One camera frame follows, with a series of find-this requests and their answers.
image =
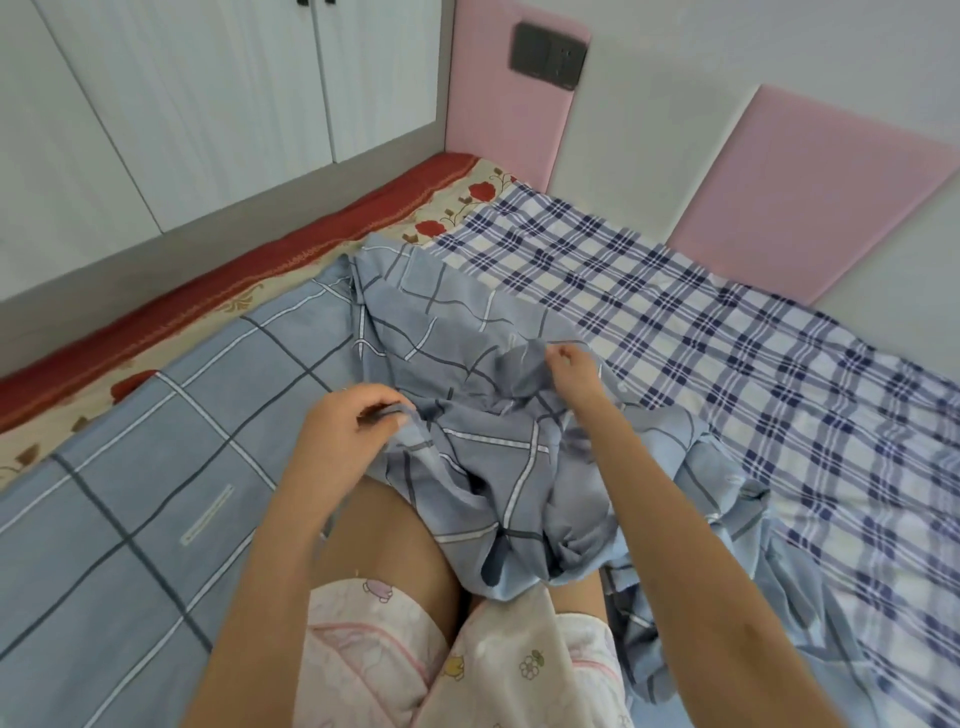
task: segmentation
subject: person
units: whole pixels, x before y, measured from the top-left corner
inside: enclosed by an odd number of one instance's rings
[[[592,443],[692,723],[843,725],[760,591],[608,401],[590,355],[563,345],[546,358]],[[182,725],[482,725],[479,716],[501,716],[486,725],[507,728],[511,716],[537,724],[535,700],[552,703],[543,724],[631,725],[596,572],[528,590],[514,600],[522,612],[475,598],[461,623],[461,587],[440,547],[406,500],[364,476],[405,420],[364,415],[399,402],[410,404],[359,384],[306,417]],[[542,649],[524,643],[531,634]],[[497,662],[511,650],[527,654]]]

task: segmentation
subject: beige floral fabric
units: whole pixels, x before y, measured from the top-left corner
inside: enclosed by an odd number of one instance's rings
[[[394,240],[423,244],[460,226],[467,215],[502,195],[515,181],[515,177],[492,162],[480,159],[465,177],[438,190],[413,213],[378,232]],[[244,312],[315,277],[331,260],[359,245],[359,240],[342,243],[297,270],[252,285],[186,328],[86,385],[75,395],[61,400],[29,422],[0,434],[0,491],[72,434],[109,410],[155,370],[193,349]]]

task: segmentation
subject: person's left hand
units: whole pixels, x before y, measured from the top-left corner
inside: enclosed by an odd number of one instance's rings
[[[303,422],[277,494],[295,501],[303,515],[325,520],[406,424],[407,415],[402,413],[370,418],[391,404],[414,409],[407,398],[383,384],[357,384],[325,395]]]

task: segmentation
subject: person's left arm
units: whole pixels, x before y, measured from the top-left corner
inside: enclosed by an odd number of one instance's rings
[[[405,416],[364,415],[402,395],[360,384],[311,410],[256,530],[250,558],[181,726],[290,725],[317,538]]]

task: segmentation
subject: cabinet door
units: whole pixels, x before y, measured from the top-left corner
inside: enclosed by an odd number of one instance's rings
[[[295,0],[36,0],[165,231],[331,162]]]
[[[34,4],[0,2],[0,300],[158,233]]]
[[[441,0],[313,7],[337,161],[436,119]]]

